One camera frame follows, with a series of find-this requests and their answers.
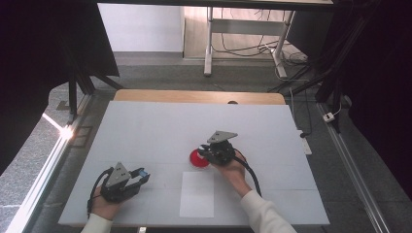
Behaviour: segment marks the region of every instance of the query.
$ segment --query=sleeve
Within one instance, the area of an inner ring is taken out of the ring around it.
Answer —
[[[256,233],[295,233],[293,227],[275,210],[272,202],[263,200],[255,190],[240,202],[249,216],[249,224]]]
[[[90,218],[83,228],[82,233],[109,233],[113,222],[95,214],[90,214]]]

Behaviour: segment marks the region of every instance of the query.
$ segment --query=red disc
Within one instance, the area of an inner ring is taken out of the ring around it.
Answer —
[[[190,163],[198,168],[204,168],[207,167],[209,165],[209,161],[201,158],[198,154],[197,154],[197,150],[194,150],[191,152],[190,154]]]

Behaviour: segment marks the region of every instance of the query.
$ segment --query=hand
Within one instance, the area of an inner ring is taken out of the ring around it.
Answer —
[[[91,212],[97,216],[101,216],[108,220],[113,220],[115,215],[118,213],[121,203],[108,202],[100,195],[101,186],[98,186],[94,191],[93,206],[91,207]]]
[[[235,154],[238,158],[245,161],[245,158],[240,154],[238,150],[235,150]],[[232,159],[228,164],[219,166],[212,164],[216,167],[221,174],[232,184],[233,188],[237,191],[240,197],[244,197],[252,189],[246,183],[245,180],[245,167],[242,164]]]

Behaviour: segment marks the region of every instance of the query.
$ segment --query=black curtain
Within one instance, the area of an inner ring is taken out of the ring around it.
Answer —
[[[412,4],[382,0],[346,59],[350,117],[412,199]]]
[[[89,76],[118,76],[97,4],[0,1],[0,174],[68,82],[73,60]]]

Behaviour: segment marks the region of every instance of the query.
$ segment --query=person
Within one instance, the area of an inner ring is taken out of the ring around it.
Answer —
[[[236,151],[236,156],[245,161],[243,155]],[[225,166],[213,165],[233,186],[241,197],[240,204],[249,217],[249,224],[256,233],[295,233],[293,227],[281,217],[270,201],[261,198],[252,190],[245,180],[245,168],[232,160]],[[109,233],[113,218],[122,203],[110,203],[99,196],[100,187],[96,188],[90,218],[82,233]]]

